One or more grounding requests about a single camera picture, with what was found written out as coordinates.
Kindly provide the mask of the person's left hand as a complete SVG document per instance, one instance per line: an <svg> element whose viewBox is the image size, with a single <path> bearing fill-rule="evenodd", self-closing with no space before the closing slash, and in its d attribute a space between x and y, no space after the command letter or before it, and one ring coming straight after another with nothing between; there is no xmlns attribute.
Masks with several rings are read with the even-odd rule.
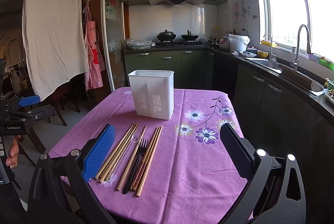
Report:
<svg viewBox="0 0 334 224"><path fill-rule="evenodd" d="M11 170L15 169L18 165L18 153L19 153L19 146L18 146L18 139L20 139L20 135L14 136L13 143L9 150L9 156L6 159L6 166L10 167Z"/></svg>

